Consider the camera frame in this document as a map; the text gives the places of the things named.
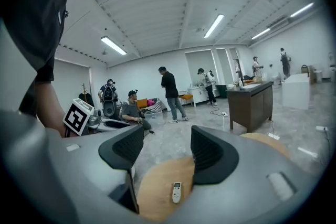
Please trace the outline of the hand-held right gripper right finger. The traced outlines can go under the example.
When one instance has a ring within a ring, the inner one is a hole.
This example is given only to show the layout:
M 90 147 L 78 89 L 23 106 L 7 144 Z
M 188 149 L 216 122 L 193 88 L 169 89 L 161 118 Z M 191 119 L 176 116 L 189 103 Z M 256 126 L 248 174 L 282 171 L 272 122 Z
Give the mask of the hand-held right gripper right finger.
M 209 127 L 191 127 L 194 161 L 193 185 L 219 184 L 238 166 L 239 153 L 229 142 L 229 134 Z

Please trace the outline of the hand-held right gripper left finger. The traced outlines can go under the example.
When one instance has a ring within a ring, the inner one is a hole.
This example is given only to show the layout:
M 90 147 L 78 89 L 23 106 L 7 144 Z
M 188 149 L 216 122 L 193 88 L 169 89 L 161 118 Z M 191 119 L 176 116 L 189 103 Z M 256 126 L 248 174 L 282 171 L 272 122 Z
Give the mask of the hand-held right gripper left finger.
M 138 214 L 139 205 L 134 190 L 132 167 L 143 148 L 144 133 L 142 125 L 132 125 L 121 131 L 120 134 L 103 142 L 98 153 L 114 171 L 121 172 L 109 198 Z

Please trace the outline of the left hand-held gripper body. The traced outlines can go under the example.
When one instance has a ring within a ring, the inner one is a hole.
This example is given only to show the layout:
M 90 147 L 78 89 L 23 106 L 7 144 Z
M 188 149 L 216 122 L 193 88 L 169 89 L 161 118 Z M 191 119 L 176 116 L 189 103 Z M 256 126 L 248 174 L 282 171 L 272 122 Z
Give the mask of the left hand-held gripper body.
M 130 126 L 123 121 L 106 119 L 101 111 L 95 109 L 80 98 L 73 99 L 68 112 L 63 118 L 67 129 L 79 136 L 92 132 L 109 132 Z

